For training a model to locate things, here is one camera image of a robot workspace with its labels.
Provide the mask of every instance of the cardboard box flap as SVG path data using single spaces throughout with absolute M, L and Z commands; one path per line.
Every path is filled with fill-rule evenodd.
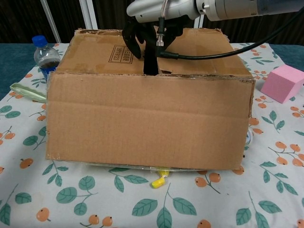
M 57 72 L 142 74 L 143 59 L 133 56 L 120 30 L 77 30 Z
M 252 83 L 207 77 L 55 73 L 48 91 L 47 158 L 237 168 Z
M 228 39 L 218 29 L 184 28 L 167 51 L 189 56 L 207 56 L 233 51 Z M 238 56 L 210 60 L 158 58 L 160 73 L 173 75 L 221 75 L 251 77 Z

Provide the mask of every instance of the tablecloth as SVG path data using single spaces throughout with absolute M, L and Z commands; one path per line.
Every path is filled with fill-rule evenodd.
M 55 49 L 64 55 L 67 46 Z M 304 90 L 285 104 L 260 92 L 283 64 L 268 44 L 240 57 L 256 79 L 254 138 L 240 169 L 175 172 L 159 189 L 149 185 L 155 172 L 45 160 L 46 105 L 7 94 L 0 101 L 0 227 L 304 227 Z M 37 66 L 21 83 L 46 89 Z

